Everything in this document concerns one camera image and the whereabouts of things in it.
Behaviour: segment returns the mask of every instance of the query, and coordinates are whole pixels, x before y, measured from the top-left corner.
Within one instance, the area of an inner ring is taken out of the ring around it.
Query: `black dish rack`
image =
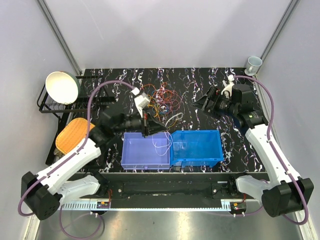
[[[37,99],[37,106],[39,111],[43,114],[53,114],[58,118],[58,128],[56,135],[54,137],[53,143],[51,145],[48,157],[45,161],[45,164],[50,166],[55,161],[54,151],[56,149],[56,138],[59,133],[65,128],[72,114],[72,119],[82,117],[87,117],[88,110],[88,100],[93,92],[93,90],[103,83],[105,80],[103,76],[75,76],[80,82],[80,93],[75,102],[71,104],[62,104],[54,101],[46,91],[46,85],[43,86],[40,95]],[[94,96],[91,103],[91,117],[92,122],[95,123],[97,117],[97,110],[104,109],[109,103],[115,102],[116,99],[114,96],[109,96],[107,88],[104,86],[100,88],[97,94]]]

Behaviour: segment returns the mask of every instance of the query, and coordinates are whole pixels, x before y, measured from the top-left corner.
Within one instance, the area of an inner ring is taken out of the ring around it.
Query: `white wall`
[[[308,204],[320,236],[320,1],[302,0],[258,76],[275,103],[275,131],[285,155],[314,192]]]
[[[36,1],[0,0],[0,239],[20,239],[21,177],[45,167],[57,119],[38,111],[53,71],[72,72]]]
[[[290,0],[47,0],[84,68],[243,67]]]

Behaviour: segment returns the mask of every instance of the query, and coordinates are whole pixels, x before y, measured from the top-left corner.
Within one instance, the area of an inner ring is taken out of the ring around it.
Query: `plastic container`
[[[224,160],[219,130],[175,131],[170,165],[213,167]]]
[[[163,170],[170,168],[170,151],[164,132],[143,137],[140,132],[125,132],[122,149],[121,166],[125,170]]]

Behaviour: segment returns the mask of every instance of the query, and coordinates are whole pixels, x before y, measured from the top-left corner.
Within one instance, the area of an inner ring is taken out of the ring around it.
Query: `white cup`
[[[244,73],[248,76],[253,76],[257,73],[261,65],[262,65],[262,60],[259,57],[251,56],[248,58]]]

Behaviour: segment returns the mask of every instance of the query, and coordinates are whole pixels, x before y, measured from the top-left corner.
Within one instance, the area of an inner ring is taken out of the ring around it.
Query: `marble pattern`
[[[183,112],[183,119],[170,129],[173,133],[176,130],[212,130],[220,131],[223,146],[224,161],[216,166],[209,168],[186,167],[184,169],[170,170],[131,170],[128,172],[265,172],[265,168],[257,157],[252,145],[235,128],[233,120],[227,116],[221,119],[214,119],[204,115],[201,111],[191,106],[191,103],[207,92],[210,86],[223,89],[223,80],[227,76],[244,75],[244,68],[127,68],[127,69],[86,69],[85,76],[100,76],[91,88],[108,80],[120,80],[141,88],[146,84],[153,84],[156,88],[161,83],[167,82],[166,88],[175,90],[182,97],[182,104],[179,112]],[[246,83],[252,86],[256,98],[255,108],[259,109],[260,103],[255,86],[244,79],[236,79],[237,83]],[[123,106],[125,114],[135,111],[133,97],[130,90],[121,84],[108,85],[109,95],[115,96],[118,104]],[[99,118],[101,109],[96,110],[91,121],[94,123]],[[165,123],[171,117],[169,114],[161,116],[161,121]],[[83,113],[75,114],[75,117],[86,117]],[[99,160],[101,166],[95,165],[102,173],[127,172],[121,167],[121,156],[123,146],[123,134],[117,136],[114,146]]]

